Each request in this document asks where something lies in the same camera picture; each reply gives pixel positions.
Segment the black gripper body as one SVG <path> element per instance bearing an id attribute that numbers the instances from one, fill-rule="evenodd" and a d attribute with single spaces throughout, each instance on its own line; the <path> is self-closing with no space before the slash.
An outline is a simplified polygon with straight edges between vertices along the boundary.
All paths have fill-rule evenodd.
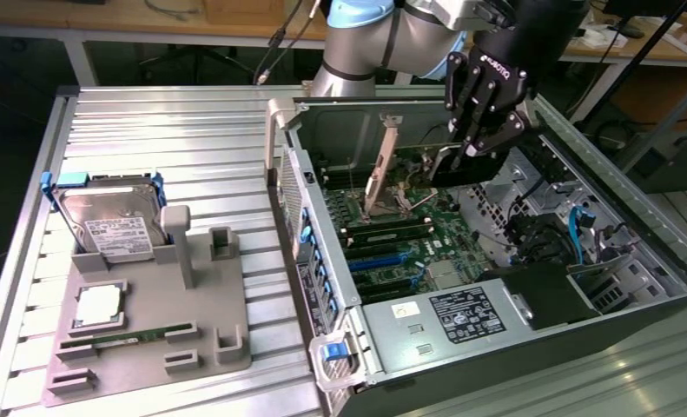
<path id="1" fill-rule="evenodd" d="M 503 111 L 526 99 L 558 62 L 588 13 L 586 1 L 513 1 L 515 24 L 474 35 L 471 60 L 485 69 L 482 83 L 495 83 Z"/>

